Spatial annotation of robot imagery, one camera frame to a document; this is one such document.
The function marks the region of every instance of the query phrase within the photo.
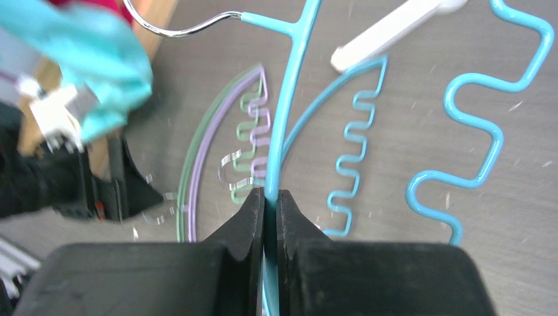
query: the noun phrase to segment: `metal hanger hook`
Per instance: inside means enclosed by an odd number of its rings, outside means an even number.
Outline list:
[[[150,31],[154,34],[157,34],[158,36],[162,36],[164,38],[181,38],[181,37],[184,37],[184,36],[190,36],[192,34],[198,33],[199,31],[205,30],[209,26],[212,26],[213,24],[216,24],[217,22],[219,22],[221,20],[225,20],[227,18],[240,19],[241,15],[242,15],[241,12],[237,12],[237,11],[223,12],[223,13],[220,13],[220,14],[208,19],[205,22],[202,22],[202,23],[194,26],[193,28],[188,28],[186,30],[180,30],[180,31],[172,31],[172,30],[165,30],[164,28],[158,28],[158,27],[154,26],[153,24],[149,23],[148,21],[146,21],[140,15],[140,13],[138,13],[138,11],[136,10],[136,8],[134,7],[134,4],[132,4],[132,0],[124,0],[124,5],[126,6],[128,11],[132,15],[134,20],[136,20],[136,22],[139,25],[144,27],[146,30],[148,30],[148,31]]]

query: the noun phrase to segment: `dark gray surface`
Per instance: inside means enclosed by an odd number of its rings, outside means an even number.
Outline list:
[[[291,125],[336,73],[329,65],[338,45],[368,28],[403,0],[324,1],[303,65]],[[508,4],[558,25],[555,0],[513,0]],[[182,1],[171,28],[193,25],[221,11],[261,13],[294,21],[303,1]],[[390,50],[384,89],[376,100],[376,120],[367,136],[368,154],[357,167],[361,193],[351,239],[446,242],[450,229],[423,219],[406,205],[409,179],[425,169],[472,177],[490,137],[453,122],[442,109],[451,79],[481,72],[505,80],[523,74],[539,44],[537,33],[496,18],[488,0],[471,0],[458,13],[437,16]],[[154,61],[155,93],[128,127],[132,152],[144,174],[162,192],[177,189],[191,137],[217,93],[249,66],[262,62],[274,106],[290,41],[284,36],[226,21],[188,39],[166,39]],[[343,139],[343,127],[363,118],[351,108],[355,92],[373,88],[378,72],[348,84],[313,117],[296,141],[284,169],[282,187],[293,192],[305,214],[322,228],[341,226],[330,216],[326,197],[352,182],[334,170],[337,157],[358,146]],[[422,203],[447,210],[462,220],[462,246],[478,263],[501,315],[556,315],[558,310],[558,54],[551,51],[538,77],[517,94],[467,86],[457,95],[465,112],[500,125],[506,141],[488,181],[464,190],[427,183]],[[216,178],[220,158],[239,148],[234,128],[245,119],[238,106],[219,128],[203,172],[198,233],[208,236],[238,208]],[[171,203],[149,215],[168,213]],[[53,248],[76,241],[173,240],[174,219],[161,226],[139,218],[133,223],[80,224],[52,212],[0,224],[0,233],[44,257]]]
[[[27,251],[11,244],[0,236],[0,279],[4,282],[10,298],[19,296],[19,291],[13,283],[13,277],[35,271],[41,263]]]

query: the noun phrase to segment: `black plastic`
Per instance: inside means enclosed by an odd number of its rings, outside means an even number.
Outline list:
[[[45,145],[42,158],[22,157],[21,119],[18,109],[0,103],[0,217],[52,206],[72,219],[123,221],[163,201],[138,172],[124,137],[109,138],[111,179],[105,181],[91,173],[87,150]]]
[[[198,244],[66,246],[43,264],[16,316],[259,315],[263,189]],[[493,316],[459,248],[334,242],[282,190],[276,232],[281,316]]]

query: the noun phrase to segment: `teal cloth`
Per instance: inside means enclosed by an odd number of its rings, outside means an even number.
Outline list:
[[[150,95],[153,72],[127,22],[100,7],[58,9],[42,0],[0,0],[0,26],[59,64],[62,85],[86,84],[99,99],[82,124],[86,143],[124,126]]]

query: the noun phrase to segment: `white connector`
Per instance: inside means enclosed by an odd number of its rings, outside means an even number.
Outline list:
[[[338,72],[375,57],[436,13],[451,13],[467,0],[408,0],[368,30],[332,55],[331,65]]]
[[[89,88],[70,85],[34,100],[30,108],[49,147],[58,148],[59,137],[65,136],[77,150],[83,151],[80,121],[97,103]]]
[[[39,82],[26,74],[22,74],[17,78],[15,87],[20,95],[25,95],[32,99],[38,99],[45,93],[43,88],[39,85]]]

